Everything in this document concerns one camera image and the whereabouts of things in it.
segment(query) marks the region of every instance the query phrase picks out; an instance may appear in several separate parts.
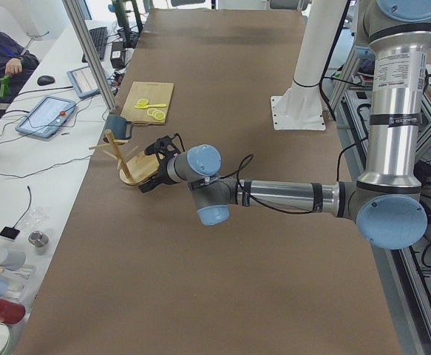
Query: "label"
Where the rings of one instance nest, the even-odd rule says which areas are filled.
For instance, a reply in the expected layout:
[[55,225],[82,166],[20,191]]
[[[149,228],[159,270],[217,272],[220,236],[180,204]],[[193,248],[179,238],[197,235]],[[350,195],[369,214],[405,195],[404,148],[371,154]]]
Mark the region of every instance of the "label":
[[373,91],[385,89],[424,90],[426,54],[401,53],[379,58],[375,62]]
[[422,123],[421,113],[371,115],[370,125],[388,125],[389,127],[418,126]]

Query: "light blue joint cap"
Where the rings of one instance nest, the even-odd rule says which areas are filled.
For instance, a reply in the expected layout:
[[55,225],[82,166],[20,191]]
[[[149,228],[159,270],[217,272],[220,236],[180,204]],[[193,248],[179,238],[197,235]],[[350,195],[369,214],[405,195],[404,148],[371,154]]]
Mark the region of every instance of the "light blue joint cap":
[[403,249],[422,238],[427,216],[421,204],[409,196],[383,195],[360,209],[356,225],[374,246]]
[[195,173],[202,176],[212,176],[220,170],[222,157],[213,146],[203,144],[190,148],[187,152],[187,162]]
[[431,0],[376,0],[381,11],[401,22],[421,22],[431,19]]
[[375,53],[369,47],[355,46],[355,54],[360,59],[376,59]]
[[207,206],[197,211],[200,222],[204,226],[214,226],[218,223],[225,222],[230,217],[230,211],[227,205]]

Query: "computer mouse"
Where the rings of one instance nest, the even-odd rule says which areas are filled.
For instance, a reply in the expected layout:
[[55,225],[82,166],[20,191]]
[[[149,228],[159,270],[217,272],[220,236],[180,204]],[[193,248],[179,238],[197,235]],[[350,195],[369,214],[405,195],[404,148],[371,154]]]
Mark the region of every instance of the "computer mouse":
[[38,78],[38,85],[40,87],[49,85],[55,82],[55,79],[51,75],[42,75]]

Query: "metal base plate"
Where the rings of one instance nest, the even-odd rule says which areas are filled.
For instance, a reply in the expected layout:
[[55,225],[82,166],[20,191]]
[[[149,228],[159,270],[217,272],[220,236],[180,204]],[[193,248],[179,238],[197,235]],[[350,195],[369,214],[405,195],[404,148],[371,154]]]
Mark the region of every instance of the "metal base plate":
[[276,131],[284,129],[298,129],[298,130],[313,130],[313,131],[325,131],[325,123],[297,123],[294,118],[289,117],[285,113],[279,113],[274,111],[274,107],[281,101],[282,96],[271,96],[271,117],[273,118],[273,126]]

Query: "tablet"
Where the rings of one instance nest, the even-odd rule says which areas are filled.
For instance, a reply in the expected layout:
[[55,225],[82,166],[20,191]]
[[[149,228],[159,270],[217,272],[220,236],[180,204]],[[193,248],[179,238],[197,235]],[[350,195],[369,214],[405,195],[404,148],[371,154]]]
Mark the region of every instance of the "tablet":
[[25,135],[49,138],[71,116],[75,105],[71,100],[44,96],[15,129]]
[[89,66],[70,70],[67,76],[79,98],[88,98],[99,93],[97,81]]

